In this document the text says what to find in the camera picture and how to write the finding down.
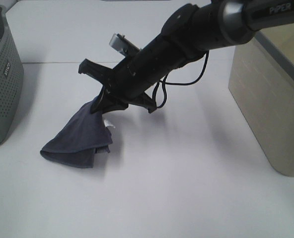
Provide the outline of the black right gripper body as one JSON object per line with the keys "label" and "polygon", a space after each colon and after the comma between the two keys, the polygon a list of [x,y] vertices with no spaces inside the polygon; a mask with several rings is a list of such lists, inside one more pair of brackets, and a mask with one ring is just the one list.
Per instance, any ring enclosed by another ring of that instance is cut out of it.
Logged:
{"label": "black right gripper body", "polygon": [[124,57],[114,68],[84,59],[78,72],[100,82],[104,97],[114,97],[152,113],[157,109],[156,102],[145,91],[178,68],[184,59],[175,45],[158,35],[135,56]]}

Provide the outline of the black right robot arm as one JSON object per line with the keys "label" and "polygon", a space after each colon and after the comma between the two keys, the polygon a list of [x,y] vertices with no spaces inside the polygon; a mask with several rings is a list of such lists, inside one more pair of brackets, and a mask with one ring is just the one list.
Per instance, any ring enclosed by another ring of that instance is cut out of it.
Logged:
{"label": "black right robot arm", "polygon": [[176,10],[142,49],[116,34],[110,45],[124,59],[114,68],[88,59],[79,65],[79,73],[102,84],[90,111],[107,113],[136,105],[152,113],[157,109],[155,96],[146,90],[165,84],[171,71],[207,59],[210,50],[246,44],[261,29],[292,23],[294,0],[214,0]]}

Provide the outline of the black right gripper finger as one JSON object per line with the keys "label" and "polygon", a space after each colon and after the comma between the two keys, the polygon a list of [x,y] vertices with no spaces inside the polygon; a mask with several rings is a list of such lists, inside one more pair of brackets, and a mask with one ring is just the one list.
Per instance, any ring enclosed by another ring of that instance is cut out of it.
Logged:
{"label": "black right gripper finger", "polygon": [[100,90],[100,93],[98,94],[98,96],[96,96],[93,99],[93,102],[90,106],[90,113],[94,114],[96,112],[101,112],[102,114],[105,113],[104,111],[104,107],[103,107],[103,102],[104,102],[104,89]]}
{"label": "black right gripper finger", "polygon": [[129,106],[128,103],[125,103],[114,97],[104,97],[103,107],[105,113],[112,111],[123,111]]}

